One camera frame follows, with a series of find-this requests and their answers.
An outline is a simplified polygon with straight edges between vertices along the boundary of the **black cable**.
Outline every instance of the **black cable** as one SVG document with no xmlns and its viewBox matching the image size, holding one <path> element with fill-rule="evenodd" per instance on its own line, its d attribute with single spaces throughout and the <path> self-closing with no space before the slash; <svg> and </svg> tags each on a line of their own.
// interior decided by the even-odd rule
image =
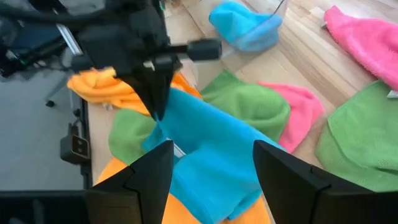
<svg viewBox="0 0 398 224">
<path fill-rule="evenodd" d="M 0 2 L 0 16 L 28 22 L 51 24 L 57 23 L 68 25 L 99 21 L 100 17 L 103 17 L 107 13 L 113 12 L 119 7 L 120 5 L 118 4 L 110 8 L 100 9 L 89 14 L 71 16 L 66 14 L 42 13 L 39 11 L 25 11 Z"/>
</svg>

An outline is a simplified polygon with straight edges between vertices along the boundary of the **orange towel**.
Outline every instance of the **orange towel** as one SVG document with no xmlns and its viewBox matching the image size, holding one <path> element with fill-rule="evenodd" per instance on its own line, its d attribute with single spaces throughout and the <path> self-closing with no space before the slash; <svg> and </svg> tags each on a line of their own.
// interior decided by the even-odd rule
<svg viewBox="0 0 398 224">
<path fill-rule="evenodd" d="M 67 86 L 86 101 L 110 103 L 118 108 L 135 110 L 149 116 L 138 94 L 127 83 L 114 78 L 115 74 L 113 68 L 83 71 L 72 75 Z M 199 92 L 188 84 L 180 72 L 174 75 L 171 87 L 201 98 Z"/>
<path fill-rule="evenodd" d="M 101 175 L 98 177 L 97 184 L 123 170 L 127 165 L 117 158 L 112 159 Z M 166 202 L 166 208 L 163 214 L 163 224 L 199 224 L 200 222 L 188 211 L 187 208 L 173 195 L 169 194 Z M 224 220 L 222 224 L 270 224 L 271 220 L 265 208 L 262 197 L 246 210 L 240 217 L 234 220 Z"/>
</svg>

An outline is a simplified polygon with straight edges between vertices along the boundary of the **blue towel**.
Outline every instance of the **blue towel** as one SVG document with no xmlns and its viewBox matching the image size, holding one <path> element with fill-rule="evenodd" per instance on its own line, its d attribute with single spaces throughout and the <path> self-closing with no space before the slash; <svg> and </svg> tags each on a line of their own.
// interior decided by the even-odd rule
<svg viewBox="0 0 398 224">
<path fill-rule="evenodd" d="M 215 7 L 209 21 L 230 45 L 246 52 L 260 52 L 275 45 L 282 24 L 277 14 L 257 14 L 233 1 Z"/>
<path fill-rule="evenodd" d="M 166 138 L 187 154 L 175 157 L 170 193 L 202 223 L 232 220 L 259 198 L 252 158 L 255 140 L 281 148 L 243 121 L 173 88 L 163 120 L 145 140 L 144 149 Z"/>
</svg>

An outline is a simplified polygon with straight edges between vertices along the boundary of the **towel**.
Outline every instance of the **towel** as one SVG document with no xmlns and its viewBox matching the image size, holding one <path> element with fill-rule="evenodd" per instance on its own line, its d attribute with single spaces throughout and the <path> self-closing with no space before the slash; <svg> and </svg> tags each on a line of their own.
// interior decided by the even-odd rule
<svg viewBox="0 0 398 224">
<path fill-rule="evenodd" d="M 310 131 L 312 124 L 324 113 L 322 103 L 311 91 L 302 87 L 261 81 L 258 84 L 275 90 L 289 103 L 289 122 L 278 143 L 292 153 Z"/>
<path fill-rule="evenodd" d="M 277 14 L 258 14 L 234 1 L 215 7 L 209 21 L 229 44 L 245 52 L 260 52 L 275 45 L 282 24 Z"/>
<path fill-rule="evenodd" d="M 356 19 L 336 6 L 325 13 L 334 40 L 373 75 L 398 90 L 398 25 L 380 19 Z"/>
<path fill-rule="evenodd" d="M 127 165 L 113 158 L 99 175 L 97 184 L 123 170 Z M 262 197 L 251 208 L 233 221 L 224 220 L 222 224 L 252 224 L 254 222 L 269 224 L 271 220 L 264 206 Z M 172 194 L 169 194 L 163 215 L 163 224 L 199 224 L 200 222 L 185 208 L 185 206 Z"/>
<path fill-rule="evenodd" d="M 340 106 L 315 151 L 327 171 L 376 192 L 398 190 L 398 101 L 389 90 L 376 81 Z"/>
<path fill-rule="evenodd" d="M 108 146 L 114 157 L 131 164 L 145 154 L 142 143 L 155 128 L 150 116 L 134 110 L 120 109 L 116 112 L 108 138 Z"/>
<path fill-rule="evenodd" d="M 244 83 L 227 70 L 201 91 L 203 100 L 238 118 L 274 141 L 289 120 L 290 107 L 271 88 Z"/>
<path fill-rule="evenodd" d="M 174 88 L 169 94 L 163 120 L 157 121 L 144 149 L 173 139 L 187 155 L 174 165 L 170 193 L 201 223 L 235 219 L 261 194 L 252 159 L 254 141 L 281 147 L 194 96 Z"/>
<path fill-rule="evenodd" d="M 72 75 L 67 86 L 86 101 L 92 103 L 110 103 L 118 108 L 127 108 L 149 116 L 138 94 L 127 83 L 114 78 L 113 68 L 89 70 Z M 200 97 L 196 89 L 190 87 L 180 72 L 172 80 L 172 87 Z"/>
</svg>

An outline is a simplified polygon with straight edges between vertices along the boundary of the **green towel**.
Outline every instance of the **green towel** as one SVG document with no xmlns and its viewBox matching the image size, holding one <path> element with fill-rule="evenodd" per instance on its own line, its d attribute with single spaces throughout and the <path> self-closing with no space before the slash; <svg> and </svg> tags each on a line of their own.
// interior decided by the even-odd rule
<svg viewBox="0 0 398 224">
<path fill-rule="evenodd" d="M 156 122 L 134 110 L 120 109 L 113 119 L 108 145 L 114 157 L 131 164 L 145 154 L 142 143 Z"/>
<path fill-rule="evenodd" d="M 244 83 L 227 70 L 201 94 L 205 102 L 245 121 L 275 142 L 289 120 L 290 106 L 277 92 Z M 134 162 L 144 155 L 142 143 L 154 127 L 151 117 L 133 110 L 119 110 L 108 139 L 112 155 L 125 164 Z"/>
<path fill-rule="evenodd" d="M 204 90 L 203 100 L 245 121 L 275 142 L 289 120 L 290 106 L 270 88 L 244 83 L 224 70 Z"/>
<path fill-rule="evenodd" d="M 324 168 L 367 189 L 398 190 L 398 101 L 376 81 L 329 118 L 315 152 Z"/>
</svg>

